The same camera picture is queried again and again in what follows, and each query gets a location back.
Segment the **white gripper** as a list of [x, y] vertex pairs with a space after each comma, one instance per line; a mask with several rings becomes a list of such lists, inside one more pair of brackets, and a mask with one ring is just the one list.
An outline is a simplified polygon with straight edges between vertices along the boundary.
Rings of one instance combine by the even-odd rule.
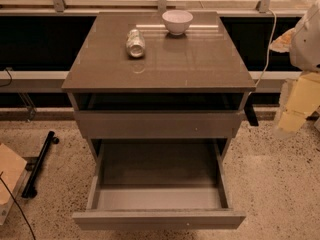
[[[289, 51], [295, 29], [291, 28], [272, 41], [269, 48], [278, 53]], [[279, 139], [293, 136], [320, 107], [320, 74], [302, 72], [297, 80], [287, 80], [282, 87], [280, 107], [274, 119], [273, 133]]]

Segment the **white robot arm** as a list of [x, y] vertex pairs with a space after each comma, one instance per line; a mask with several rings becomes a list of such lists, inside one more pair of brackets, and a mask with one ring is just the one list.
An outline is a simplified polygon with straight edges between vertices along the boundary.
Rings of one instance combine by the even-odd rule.
[[269, 48], [288, 52], [290, 63], [302, 71], [297, 80], [284, 85], [281, 91], [274, 134], [284, 139], [293, 136], [320, 107], [320, 0]]

